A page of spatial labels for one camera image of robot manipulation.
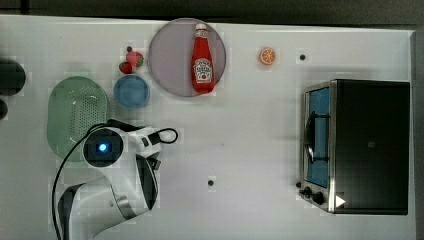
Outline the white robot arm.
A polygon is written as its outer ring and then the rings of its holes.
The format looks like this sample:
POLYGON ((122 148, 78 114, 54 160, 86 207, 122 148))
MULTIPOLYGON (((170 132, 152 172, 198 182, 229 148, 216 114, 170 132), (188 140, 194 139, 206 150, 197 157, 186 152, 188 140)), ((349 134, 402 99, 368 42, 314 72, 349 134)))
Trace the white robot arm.
POLYGON ((93 240, 101 232, 150 211, 158 196, 161 151, 152 127, 116 120, 88 132, 81 157, 100 177, 68 187, 58 201, 61 240, 93 240))

